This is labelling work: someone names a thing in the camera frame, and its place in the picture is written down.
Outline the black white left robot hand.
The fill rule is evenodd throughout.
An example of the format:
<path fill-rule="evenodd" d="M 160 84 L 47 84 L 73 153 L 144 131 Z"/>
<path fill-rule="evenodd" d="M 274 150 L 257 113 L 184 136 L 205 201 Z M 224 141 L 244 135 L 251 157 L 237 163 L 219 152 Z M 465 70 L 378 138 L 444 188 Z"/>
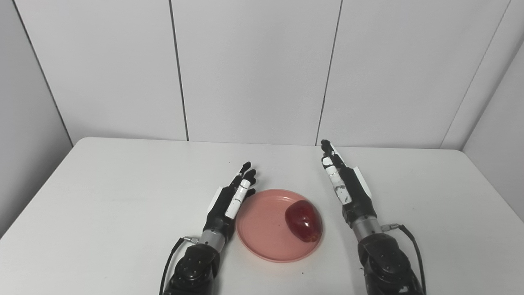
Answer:
<path fill-rule="evenodd" d="M 234 234 L 235 220 L 241 205 L 256 192 L 256 189 L 252 188 L 255 183 L 256 170 L 251 167 L 251 162 L 246 162 L 229 186 L 218 189 L 203 231 L 220 234 L 225 243 L 228 243 Z"/>

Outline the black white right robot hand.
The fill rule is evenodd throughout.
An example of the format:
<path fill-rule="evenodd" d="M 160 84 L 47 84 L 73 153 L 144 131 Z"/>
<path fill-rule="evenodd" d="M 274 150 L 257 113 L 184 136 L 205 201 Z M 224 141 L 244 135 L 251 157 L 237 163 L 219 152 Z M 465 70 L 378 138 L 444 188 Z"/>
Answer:
<path fill-rule="evenodd" d="M 342 204 L 342 215 L 345 222 L 353 228 L 357 222 L 376 220 L 369 187 L 357 166 L 349 167 L 333 144 L 321 140 L 323 157 L 321 164 L 332 184 L 334 192 Z"/>

